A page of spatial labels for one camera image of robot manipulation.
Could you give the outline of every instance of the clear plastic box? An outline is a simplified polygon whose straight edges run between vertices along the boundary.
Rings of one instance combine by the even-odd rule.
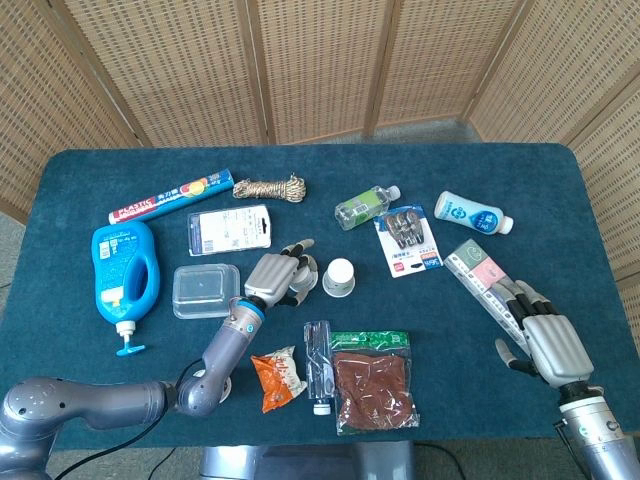
[[[178,318],[229,315],[229,301],[240,295],[240,272],[223,263],[178,267],[173,274],[173,313]]]

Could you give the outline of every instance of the plastic bag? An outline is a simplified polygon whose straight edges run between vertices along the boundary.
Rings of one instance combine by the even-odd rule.
[[[264,391],[262,413],[286,405],[307,387],[307,383],[300,381],[296,373],[294,348],[281,348],[262,357],[251,355],[251,361]]]
[[[338,435],[417,427],[406,332],[332,332]]]

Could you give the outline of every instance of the white bottle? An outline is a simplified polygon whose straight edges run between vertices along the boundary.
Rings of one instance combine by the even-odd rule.
[[[485,235],[506,235],[513,228],[513,218],[502,210],[474,202],[446,190],[440,194],[433,214],[440,220],[449,220],[473,228]]]
[[[389,210],[389,203],[400,198],[400,189],[372,187],[370,190],[336,206],[336,220],[343,230],[351,230]]]

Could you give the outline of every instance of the blue detergent bottle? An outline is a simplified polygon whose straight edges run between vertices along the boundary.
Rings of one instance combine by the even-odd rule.
[[[160,270],[153,234],[138,221],[99,228],[91,239],[91,257],[96,274],[96,306],[124,339],[119,357],[145,349],[133,346],[131,335],[153,306],[160,290]]]

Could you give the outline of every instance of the white cup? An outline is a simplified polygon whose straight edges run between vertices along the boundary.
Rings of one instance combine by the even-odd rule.
[[[333,260],[322,276],[322,288],[334,298],[346,297],[353,291],[355,285],[353,265],[346,258]]]

